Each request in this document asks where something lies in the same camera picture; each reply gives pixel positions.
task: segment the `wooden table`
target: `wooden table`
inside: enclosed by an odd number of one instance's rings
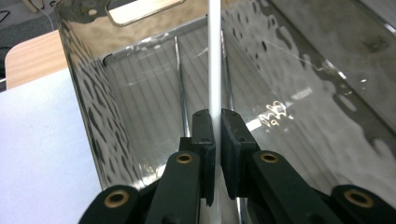
[[[20,86],[67,67],[59,32],[22,42],[6,56],[7,89]]]

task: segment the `vertical white cylinder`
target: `vertical white cylinder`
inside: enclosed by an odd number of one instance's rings
[[[208,0],[209,49],[209,112],[212,117],[216,141],[215,197],[210,209],[210,223],[221,223],[219,202],[220,168],[220,117],[221,117],[221,1]]]

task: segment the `brass ring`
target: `brass ring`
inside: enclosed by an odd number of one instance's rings
[[[192,156],[190,154],[183,153],[176,157],[176,161],[178,163],[187,164],[192,161]]]
[[[111,192],[105,198],[105,206],[108,208],[116,208],[124,205],[129,200],[129,194],[124,189],[117,189]]]
[[[278,161],[277,156],[272,153],[262,153],[260,158],[262,158],[263,161],[268,163],[275,163]]]
[[[350,189],[344,192],[344,197],[350,202],[359,207],[371,208],[374,206],[374,201],[366,193],[356,189]]]

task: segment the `white surface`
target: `white surface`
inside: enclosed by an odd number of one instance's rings
[[[221,43],[220,1],[208,0],[208,43],[209,43],[209,112],[212,117],[213,134],[216,141],[215,194],[210,209],[210,223],[221,223],[219,183],[220,168],[220,118],[221,118]]]
[[[0,223],[78,223],[101,191],[67,69],[0,93]]]

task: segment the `black clamp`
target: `black clamp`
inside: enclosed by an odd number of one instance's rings
[[[213,203],[215,140],[207,110],[192,117],[163,176],[137,191],[101,192],[80,223],[198,223],[200,199]],[[396,211],[372,192],[335,187],[329,197],[310,188],[278,153],[261,150],[239,114],[221,113],[221,166],[230,198],[245,197],[253,223],[396,223]]]

